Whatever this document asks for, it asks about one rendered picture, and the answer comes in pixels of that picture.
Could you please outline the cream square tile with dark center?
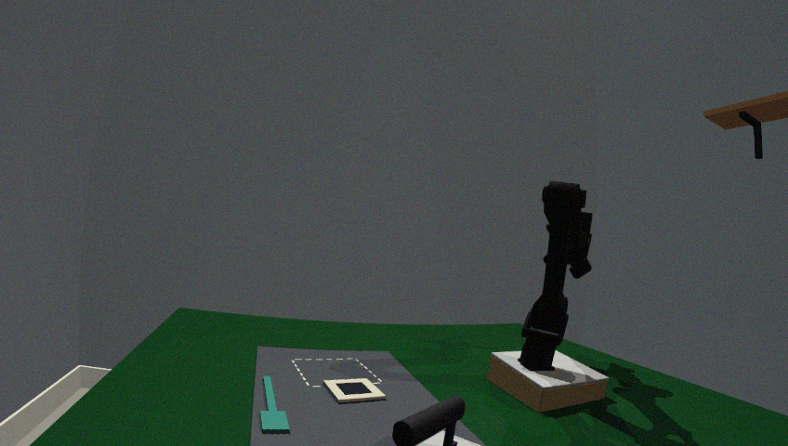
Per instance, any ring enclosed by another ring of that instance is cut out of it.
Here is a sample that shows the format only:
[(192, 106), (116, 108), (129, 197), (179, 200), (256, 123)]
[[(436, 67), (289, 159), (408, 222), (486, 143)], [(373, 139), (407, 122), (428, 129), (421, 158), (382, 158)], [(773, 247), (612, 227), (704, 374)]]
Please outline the cream square tile with dark center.
[(338, 402), (382, 400), (386, 398), (386, 395), (367, 378), (323, 380), (323, 383)]

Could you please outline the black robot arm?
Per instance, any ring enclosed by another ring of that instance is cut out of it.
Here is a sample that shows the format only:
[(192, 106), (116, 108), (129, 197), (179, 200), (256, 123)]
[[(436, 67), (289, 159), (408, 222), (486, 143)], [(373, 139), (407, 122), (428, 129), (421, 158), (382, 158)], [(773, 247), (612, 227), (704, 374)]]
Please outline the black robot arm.
[(554, 354), (563, 340), (569, 318), (568, 298), (562, 293), (567, 263), (570, 260), (571, 266), (582, 268), (591, 243), (593, 214), (581, 212), (585, 208), (585, 195), (586, 190), (580, 190), (578, 183), (550, 180), (543, 188), (544, 214), (550, 225), (544, 256), (544, 290), (523, 324), (521, 337), (525, 336), (526, 342), (518, 359), (529, 371), (555, 371)]

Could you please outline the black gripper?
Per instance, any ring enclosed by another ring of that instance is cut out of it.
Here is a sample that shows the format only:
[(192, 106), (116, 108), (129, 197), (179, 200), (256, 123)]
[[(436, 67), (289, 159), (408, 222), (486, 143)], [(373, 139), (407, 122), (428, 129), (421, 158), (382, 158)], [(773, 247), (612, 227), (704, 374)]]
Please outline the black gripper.
[[(549, 225), (549, 223), (548, 223), (548, 225), (546, 225), (546, 229), (548, 230), (548, 233), (549, 233), (550, 232), (550, 225)], [(567, 265), (570, 265), (570, 263), (571, 263), (571, 261), (569, 260)], [(571, 274), (573, 275), (572, 277), (575, 278), (575, 279), (581, 278), (586, 273), (588, 273), (591, 269), (592, 269), (592, 266), (590, 266), (590, 263), (587, 260), (587, 258), (584, 259), (584, 265), (583, 265), (582, 268), (570, 267)]]

